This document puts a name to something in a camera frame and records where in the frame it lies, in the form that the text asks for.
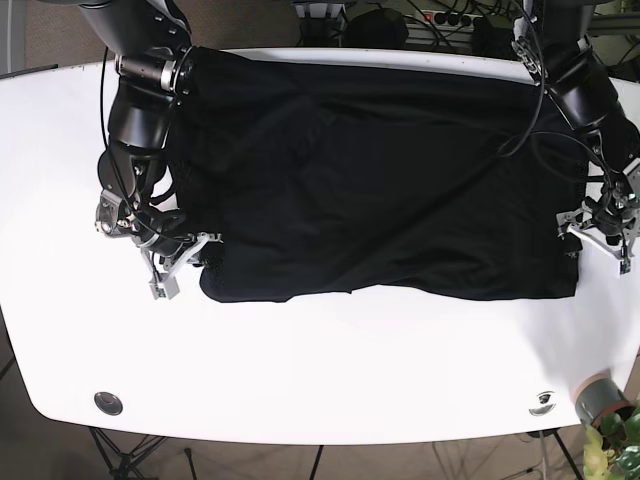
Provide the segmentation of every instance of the plant pot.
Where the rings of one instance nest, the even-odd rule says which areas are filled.
[[[600,427],[600,420],[608,413],[617,413],[626,420],[634,410],[618,386],[605,374],[598,374],[585,381],[573,397],[580,422]]]

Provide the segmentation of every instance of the black cloth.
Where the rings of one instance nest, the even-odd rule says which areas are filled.
[[[203,251],[212,299],[377,284],[473,300],[574,294],[576,245],[558,238],[556,213],[579,206],[584,184],[552,175],[529,145],[496,155],[529,122],[535,87],[195,55],[167,156],[189,228],[222,233]],[[540,124],[569,132],[546,101]],[[546,158],[584,178],[584,152],[554,142]]]

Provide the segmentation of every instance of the black cable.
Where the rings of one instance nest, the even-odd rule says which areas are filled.
[[[581,178],[572,177],[571,175],[556,169],[551,163],[548,163],[546,160],[544,160],[544,157],[540,152],[538,142],[536,142],[534,139],[532,139],[532,142],[531,142],[531,151],[533,153],[533,158],[535,158],[543,168],[545,168],[548,172],[552,173],[553,175],[560,177],[568,182],[580,184],[585,181],[595,182],[595,183],[602,183],[605,181],[605,177],[603,175],[593,175],[593,176],[588,176],[586,179],[581,179]]]
[[[13,364],[16,363],[16,356],[12,356],[11,359],[7,362],[7,364],[0,370],[0,382],[4,378],[4,376],[11,370]]]
[[[434,35],[440,35],[440,39],[441,39],[441,40],[444,40],[444,43],[445,43],[445,44],[446,44],[446,45],[447,45],[447,46],[448,46],[448,47],[449,47],[453,52],[455,52],[455,51],[456,51],[456,49],[455,49],[455,48],[453,48],[453,45],[451,45],[451,42],[449,42],[449,40],[447,40],[447,39],[445,38],[445,36],[444,36],[444,35],[442,35],[442,32],[438,29],[438,27],[435,25],[435,23],[433,23],[431,20],[429,20],[429,19],[428,19],[428,18],[427,18],[423,13],[422,13],[422,10],[421,10],[421,9],[420,9],[420,8],[419,8],[415,3],[413,3],[413,0],[406,0],[406,1],[407,1],[407,3],[408,3],[409,5],[411,5],[411,6],[416,10],[416,12],[418,12],[418,13],[419,13],[423,18],[424,18],[424,22],[426,22],[426,23],[428,23],[429,25],[431,25],[431,28],[433,28],[433,30],[434,30],[434,32],[435,32],[435,33],[434,33]]]
[[[449,32],[447,35],[444,36],[444,38],[449,38],[451,35],[458,33],[460,30],[462,30],[463,28],[466,28],[467,25],[460,25],[458,28],[456,28],[455,30]]]
[[[320,457],[322,457],[322,450],[324,450],[324,445],[320,445],[318,447],[318,453],[316,453],[316,460],[313,462],[313,469],[311,470],[309,480],[316,478],[316,472],[318,471],[318,465],[320,464]]]
[[[622,58],[620,59],[620,61],[614,65],[614,67],[619,67],[620,65],[622,65],[622,62],[624,62],[624,61],[626,60],[626,58],[629,56],[629,54],[630,54],[631,52],[633,52],[633,50],[634,50],[638,45],[640,45],[640,42],[638,42],[638,43],[636,43],[636,44],[634,44],[634,45],[631,45],[631,47],[629,47],[629,50],[627,50],[627,52],[622,56]]]
[[[580,145],[589,154],[589,160],[591,160],[598,167],[602,168],[602,171],[604,172],[606,180],[609,183],[611,183],[611,171],[610,171],[609,167],[606,166],[605,164],[603,164],[600,161],[600,158],[593,152],[593,150],[591,150],[589,148],[589,146],[587,144],[585,144],[584,142],[582,142],[580,139],[578,139],[576,137],[572,137],[571,135],[568,135],[566,133],[553,132],[553,131],[550,131],[550,130],[549,131],[538,130],[538,131],[535,131],[535,132],[531,132],[531,136],[532,137],[535,136],[535,135],[555,135],[556,137],[566,138],[567,140],[572,141],[573,143],[576,143],[576,144]]]
[[[115,159],[113,158],[113,154],[109,151],[109,143],[107,141],[107,130],[104,126],[104,77],[105,72],[107,70],[107,56],[109,55],[109,47],[105,47],[104,56],[102,57],[102,75],[100,76],[100,130],[102,132],[102,142],[104,143],[105,153],[107,157],[109,157],[109,162],[111,163],[111,168],[113,173],[116,176],[116,181],[118,182],[118,187],[120,188],[120,192],[122,193],[122,200],[124,200],[125,205],[129,208],[131,214],[138,221],[140,225],[149,230],[154,235],[157,235],[160,238],[164,238],[165,240],[169,240],[172,242],[193,242],[193,238],[189,238],[185,240],[180,237],[168,237],[167,235],[163,235],[155,228],[150,227],[145,222],[143,222],[138,215],[136,215],[137,211],[133,208],[129,199],[127,198],[126,189],[124,188],[124,180],[122,179],[122,174],[120,173],[120,168],[116,164]]]
[[[300,27],[300,38],[298,38],[298,43],[296,43],[296,47],[299,47],[300,45],[302,45],[303,41],[304,41],[304,33],[302,33],[302,27]]]
[[[437,50],[438,47],[440,46],[440,37],[438,36],[437,32],[435,31],[435,29],[431,28],[430,25],[428,25],[427,23],[423,22],[422,20],[419,20],[415,17],[412,17],[411,15],[403,15],[404,18],[408,18],[410,20],[413,20],[414,22],[419,23],[420,25],[422,25],[424,28],[426,28],[427,30],[429,30],[431,33],[433,33],[433,43],[431,45],[429,45],[430,47],[433,47],[433,50]]]
[[[498,150],[498,153],[503,158],[511,157],[518,150],[520,150],[522,148],[522,146],[526,143],[527,139],[529,138],[529,135],[531,135],[531,132],[533,132],[533,129],[535,128],[536,123],[538,122],[538,117],[540,116],[540,111],[542,110],[542,102],[544,100],[544,91],[545,91],[545,75],[546,75],[546,70],[545,70],[545,66],[544,66],[544,59],[542,57],[542,45],[540,44],[540,39],[538,38],[538,34],[536,33],[535,27],[533,26],[533,22],[531,21],[531,17],[529,17],[529,14],[524,11],[524,8],[522,8],[520,5],[518,5],[516,0],[509,0],[509,1],[522,14],[523,18],[527,22],[527,26],[529,27],[529,30],[531,31],[531,36],[533,37],[533,41],[536,44],[536,50],[538,51],[537,52],[538,53],[538,62],[540,63],[540,86],[539,86],[538,102],[537,102],[536,108],[535,108],[535,110],[533,112],[533,116],[531,117],[531,121],[529,122],[529,126],[522,133],[522,135],[520,136],[520,140],[518,140],[518,143],[516,143],[516,145],[511,150],[509,150],[507,152],[502,152],[502,153],[500,152],[500,150],[505,148],[509,144],[509,142],[511,140],[507,141],[506,143],[504,143],[500,147],[500,149]]]

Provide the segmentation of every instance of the white table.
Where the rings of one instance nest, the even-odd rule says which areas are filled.
[[[263,59],[463,72],[527,82],[519,64],[439,54],[280,49]],[[574,424],[567,389],[640,344],[640,265],[620,280],[586,247],[575,298],[471,302],[398,287],[221,305],[179,276],[154,301],[129,240],[93,227],[99,65],[0,82],[0,305],[45,416],[235,442],[396,443]],[[640,86],[616,82],[640,123]],[[115,94],[109,68],[107,105]],[[557,406],[534,417],[537,395]],[[94,404],[124,404],[111,417]]]

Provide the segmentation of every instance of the floor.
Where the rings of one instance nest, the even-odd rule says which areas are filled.
[[[101,58],[104,47],[77,9],[35,0],[27,2],[28,68],[52,63],[74,65]],[[180,0],[177,3],[192,21],[195,44],[213,48],[292,46],[298,40],[296,17],[287,2]],[[601,56],[615,59],[621,48],[622,45],[613,42]],[[4,332],[1,323],[0,318],[0,332]],[[0,334],[0,366],[11,355],[4,337],[4,333]],[[640,391],[640,367],[636,367],[627,386],[630,398]],[[580,464],[582,429],[566,428],[560,433]],[[113,436],[123,450],[140,439],[118,432]],[[555,441],[549,439],[546,444],[551,458],[549,478],[574,478]],[[199,478],[216,480],[306,479],[317,449],[170,439],[141,470],[163,479],[191,478],[182,453],[187,446],[193,449]],[[539,467],[540,462],[540,445],[526,434],[437,444],[327,447],[316,478],[505,480],[528,467]],[[7,479],[109,478],[87,428],[51,421],[36,412],[16,367],[0,383],[0,469]],[[525,478],[532,475],[542,478],[538,470]]]

